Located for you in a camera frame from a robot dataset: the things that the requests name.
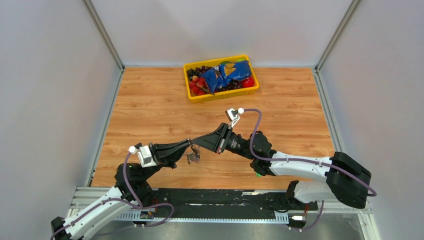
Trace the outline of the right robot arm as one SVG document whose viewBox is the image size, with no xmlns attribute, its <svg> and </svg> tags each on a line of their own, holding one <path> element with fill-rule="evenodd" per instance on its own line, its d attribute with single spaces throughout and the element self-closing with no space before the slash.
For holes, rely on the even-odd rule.
<svg viewBox="0 0 424 240">
<path fill-rule="evenodd" d="M 338 200 L 349 207 L 364 209 L 367 198 L 372 195 L 371 172 L 344 152 L 336 151 L 333 156 L 326 157 L 291 155 L 274 150 L 261 131 L 244 139 L 226 123 L 194 138 L 192 143 L 217 154 L 229 151 L 249 159 L 250 167 L 260 176 L 305 178 L 306 181 L 291 181 L 286 189 L 285 201 L 292 209 L 326 200 Z"/>
</svg>

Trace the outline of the large metal keyring with keys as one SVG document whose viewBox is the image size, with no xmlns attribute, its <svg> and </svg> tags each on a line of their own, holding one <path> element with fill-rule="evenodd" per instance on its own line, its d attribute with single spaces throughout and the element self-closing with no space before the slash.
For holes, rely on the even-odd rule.
<svg viewBox="0 0 424 240">
<path fill-rule="evenodd" d="M 200 146 L 193 143 L 191 139 L 187 139 L 188 141 L 188 148 L 190 152 L 185 153 L 184 156 L 186 156 L 187 163 L 191 165 L 192 163 L 199 163 L 201 159 L 201 150 Z"/>
</svg>

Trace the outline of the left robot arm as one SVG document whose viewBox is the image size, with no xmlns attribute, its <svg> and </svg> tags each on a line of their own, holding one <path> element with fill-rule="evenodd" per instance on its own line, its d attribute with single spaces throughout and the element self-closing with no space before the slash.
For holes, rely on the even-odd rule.
<svg viewBox="0 0 424 240">
<path fill-rule="evenodd" d="M 115 185 L 77 214 L 53 219 L 50 238 L 89 240 L 101 228 L 130 209 L 159 207 L 160 203 L 153 201 L 153 190 L 148 179 L 162 168 L 176 168 L 177 161 L 190 146 L 192 141 L 189 138 L 168 144 L 138 143 L 130 146 L 124 163 L 116 170 Z"/>
</svg>

